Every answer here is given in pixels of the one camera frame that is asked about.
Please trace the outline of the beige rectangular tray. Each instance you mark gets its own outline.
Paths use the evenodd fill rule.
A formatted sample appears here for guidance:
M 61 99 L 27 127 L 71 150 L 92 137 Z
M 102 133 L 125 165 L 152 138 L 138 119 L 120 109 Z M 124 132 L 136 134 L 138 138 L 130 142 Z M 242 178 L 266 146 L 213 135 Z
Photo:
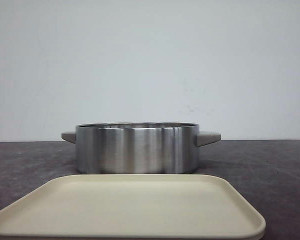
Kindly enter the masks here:
M 0 210 L 0 240 L 259 240 L 264 217 L 203 174 L 58 177 Z

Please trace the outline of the stainless steel steamer pot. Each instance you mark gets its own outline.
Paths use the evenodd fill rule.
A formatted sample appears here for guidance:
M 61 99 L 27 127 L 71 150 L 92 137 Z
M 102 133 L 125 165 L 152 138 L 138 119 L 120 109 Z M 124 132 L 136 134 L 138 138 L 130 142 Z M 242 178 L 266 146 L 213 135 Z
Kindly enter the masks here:
M 61 138 L 75 145 L 84 174 L 186 174 L 199 166 L 199 148 L 221 140 L 196 123 L 115 122 L 77 125 Z

